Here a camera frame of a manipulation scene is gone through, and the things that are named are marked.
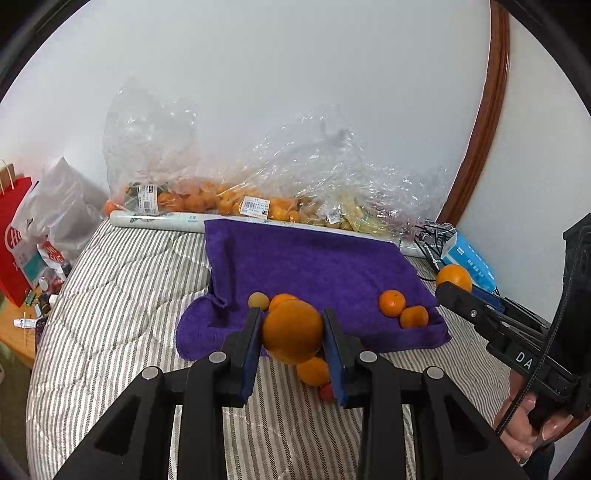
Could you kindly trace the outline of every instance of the purple towel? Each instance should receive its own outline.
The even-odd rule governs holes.
[[[450,340],[435,297],[393,244],[212,220],[205,223],[205,250],[212,268],[210,290],[189,305],[178,323],[177,350],[183,358],[197,360],[219,349],[228,333],[242,327],[246,302],[255,291],[269,298],[291,293],[319,312],[333,308],[343,331],[377,353],[435,348]],[[402,292],[407,306],[426,307],[429,324],[405,330],[397,319],[384,316],[378,297],[390,289]]]

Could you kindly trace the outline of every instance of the blue gripper pad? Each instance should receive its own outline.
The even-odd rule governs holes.
[[[472,286],[472,295],[478,297],[482,301],[485,301],[491,307],[493,307],[497,312],[505,313],[505,306],[501,303],[501,299],[492,293],[488,293],[486,290],[482,290],[480,287],[473,285]]]
[[[252,395],[252,390],[255,386],[256,369],[258,368],[258,361],[261,354],[262,314],[259,309],[250,310],[246,324],[250,328],[245,332],[245,335],[249,335],[249,342],[242,364],[241,397],[244,403]]]
[[[322,342],[324,346],[324,356],[326,357],[326,362],[329,364],[330,383],[337,402],[340,406],[344,406],[347,403],[348,396],[344,388],[345,368],[343,366],[343,359],[341,358],[339,348],[337,347],[333,325],[331,325],[326,312],[322,315],[322,321],[324,323]],[[335,329],[339,330],[337,335],[341,334],[338,326],[336,326]]]

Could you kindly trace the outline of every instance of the red paper bag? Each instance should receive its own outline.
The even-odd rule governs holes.
[[[22,305],[31,285],[17,265],[12,251],[22,241],[20,233],[11,227],[18,205],[31,187],[31,178],[24,177],[2,185],[0,190],[0,290],[15,305]]]

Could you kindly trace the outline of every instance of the small yellow fruit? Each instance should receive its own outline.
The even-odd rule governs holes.
[[[254,292],[248,297],[248,308],[266,310],[269,308],[269,297],[260,291]]]

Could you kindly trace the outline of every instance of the shopping bag handle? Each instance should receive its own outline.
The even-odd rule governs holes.
[[[8,168],[8,165],[6,165],[6,162],[0,158],[0,161],[2,163],[4,163],[4,166],[6,167],[6,170],[8,172],[8,178],[10,179],[10,185],[12,186],[12,189],[14,190],[14,180],[12,179],[12,174],[10,173],[10,168]],[[2,185],[2,176],[0,176],[0,189],[2,189],[2,195],[4,195],[4,185]]]

